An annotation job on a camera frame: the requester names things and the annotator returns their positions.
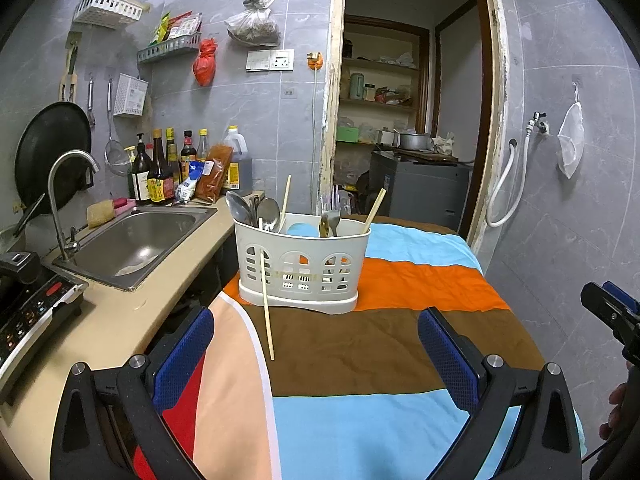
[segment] metal screw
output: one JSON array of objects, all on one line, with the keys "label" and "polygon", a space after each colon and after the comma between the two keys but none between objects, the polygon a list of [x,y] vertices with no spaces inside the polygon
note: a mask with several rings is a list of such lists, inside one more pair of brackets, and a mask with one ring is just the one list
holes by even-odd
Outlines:
[{"label": "metal screw", "polygon": [[71,373],[73,375],[80,375],[82,372],[84,372],[84,369],[86,368],[86,365],[82,362],[80,363],[76,363],[71,367]]},{"label": "metal screw", "polygon": [[546,369],[551,375],[560,375],[560,372],[562,371],[562,368],[556,363],[549,363],[546,365]]},{"label": "metal screw", "polygon": [[489,355],[486,361],[489,363],[489,366],[493,368],[500,368],[504,364],[504,359],[496,354]]},{"label": "metal screw", "polygon": [[146,358],[143,355],[134,355],[129,359],[129,366],[131,368],[140,368],[146,362]]}]

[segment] human hand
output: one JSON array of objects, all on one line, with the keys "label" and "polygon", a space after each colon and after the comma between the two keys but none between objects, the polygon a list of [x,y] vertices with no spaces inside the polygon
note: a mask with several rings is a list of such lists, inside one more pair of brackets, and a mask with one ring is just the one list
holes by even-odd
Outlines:
[{"label": "human hand", "polygon": [[[631,370],[633,365],[627,361],[626,368],[627,370]],[[600,425],[600,438],[602,440],[607,440],[616,426],[620,423],[620,407],[622,405],[622,401],[625,399],[626,394],[626,383],[619,384],[618,387],[613,390],[609,394],[609,404],[611,404],[614,408],[609,413],[609,420],[604,424]]]}]

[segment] stainless steel sink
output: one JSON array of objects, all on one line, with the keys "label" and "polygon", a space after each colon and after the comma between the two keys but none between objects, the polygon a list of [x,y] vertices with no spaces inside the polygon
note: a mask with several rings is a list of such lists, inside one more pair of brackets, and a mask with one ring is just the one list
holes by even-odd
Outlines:
[{"label": "stainless steel sink", "polygon": [[135,290],[215,208],[137,207],[80,241],[80,250],[53,264],[97,282]]}]

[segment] sponge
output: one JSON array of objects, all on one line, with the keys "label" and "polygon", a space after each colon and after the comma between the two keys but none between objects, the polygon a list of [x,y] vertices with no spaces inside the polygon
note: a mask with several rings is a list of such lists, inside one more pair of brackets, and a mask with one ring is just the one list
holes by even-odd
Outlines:
[{"label": "sponge", "polygon": [[91,228],[106,224],[114,218],[116,218],[116,211],[113,200],[103,200],[86,209],[86,222]]}]

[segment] doorway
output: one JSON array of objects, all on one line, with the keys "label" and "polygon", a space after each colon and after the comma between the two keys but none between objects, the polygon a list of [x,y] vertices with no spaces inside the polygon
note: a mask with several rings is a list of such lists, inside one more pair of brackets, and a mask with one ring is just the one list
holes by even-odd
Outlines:
[{"label": "doorway", "polygon": [[[332,9],[340,66],[328,82],[321,192],[339,184],[366,213],[385,187],[381,215],[443,225],[472,245],[504,105],[493,1],[342,1]],[[394,131],[429,137],[427,149],[398,146]]]}]

